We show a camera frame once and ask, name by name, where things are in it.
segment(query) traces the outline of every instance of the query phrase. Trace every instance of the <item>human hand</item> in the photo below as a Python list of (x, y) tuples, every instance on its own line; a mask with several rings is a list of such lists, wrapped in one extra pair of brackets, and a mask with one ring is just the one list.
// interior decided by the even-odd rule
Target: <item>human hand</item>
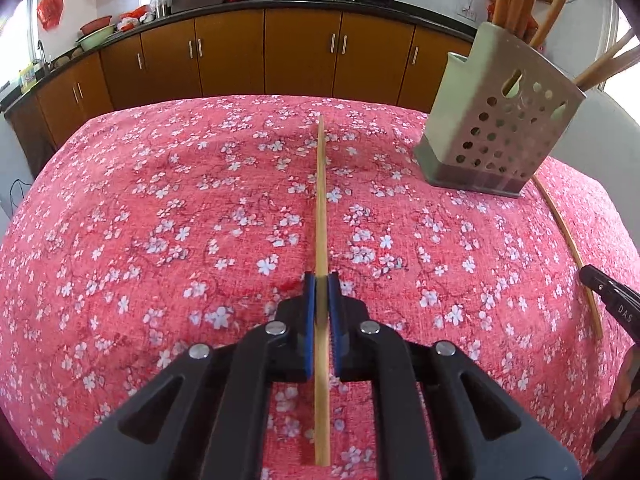
[(611, 417), (619, 418), (623, 410), (629, 411), (640, 406), (640, 392), (636, 392), (634, 396), (629, 398), (633, 379), (629, 378), (629, 371), (634, 359), (640, 359), (640, 346), (638, 345), (632, 346), (626, 353), (625, 360), (620, 367), (620, 373), (613, 386), (611, 398), (604, 409), (604, 422), (607, 422)]

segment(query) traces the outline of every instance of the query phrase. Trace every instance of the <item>perforated holder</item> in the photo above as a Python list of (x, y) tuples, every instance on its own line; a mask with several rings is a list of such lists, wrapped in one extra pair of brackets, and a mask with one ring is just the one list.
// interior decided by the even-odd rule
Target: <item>perforated holder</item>
[(585, 97), (529, 45), (483, 23), (468, 58), (449, 53), (414, 154), (434, 186), (517, 197)]

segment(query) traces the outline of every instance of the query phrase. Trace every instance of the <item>red plastic bag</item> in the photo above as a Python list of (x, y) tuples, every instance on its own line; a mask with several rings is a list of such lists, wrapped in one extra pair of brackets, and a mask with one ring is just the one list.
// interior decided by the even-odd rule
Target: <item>red plastic bag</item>
[(38, 20), (44, 30), (51, 30), (60, 24), (60, 16), (65, 0), (40, 0), (37, 8)]

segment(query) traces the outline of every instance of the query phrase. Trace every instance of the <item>window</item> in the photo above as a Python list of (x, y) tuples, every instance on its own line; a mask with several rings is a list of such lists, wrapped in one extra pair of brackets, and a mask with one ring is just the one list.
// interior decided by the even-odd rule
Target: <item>window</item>
[[(618, 34), (616, 40), (619, 40), (630, 29), (629, 22), (620, 10), (618, 19)], [(638, 46), (638, 38), (633, 38), (620, 52), (626, 52), (635, 46)], [(637, 64), (618, 75), (608, 79), (604, 91), (609, 94), (626, 113), (634, 118), (636, 123), (640, 124), (640, 102), (638, 101), (638, 81), (640, 80), (640, 64)]]
[(19, 77), (19, 72), (36, 57), (34, 44), (37, 27), (34, 27), (34, 0), (23, 0), (15, 9), (0, 33), (0, 86)]

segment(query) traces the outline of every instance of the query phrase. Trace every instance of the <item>floral tablecloth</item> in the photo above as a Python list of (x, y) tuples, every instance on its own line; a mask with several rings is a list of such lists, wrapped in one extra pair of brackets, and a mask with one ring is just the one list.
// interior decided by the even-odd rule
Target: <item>floral tablecloth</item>
[[(427, 116), (334, 99), (235, 96), (89, 121), (54, 156), (0, 251), (0, 407), (46, 469), (194, 342), (238, 341), (314, 265), (318, 116), (328, 137), (330, 267), (408, 340), (449, 339), (573, 452), (631, 341), (528, 183), (517, 200), (431, 187), (412, 160)], [(586, 262), (640, 286), (600, 184), (538, 171)], [(264, 480), (372, 479), (366, 384), (332, 380), (332, 463), (313, 461), (312, 389), (278, 385)]]

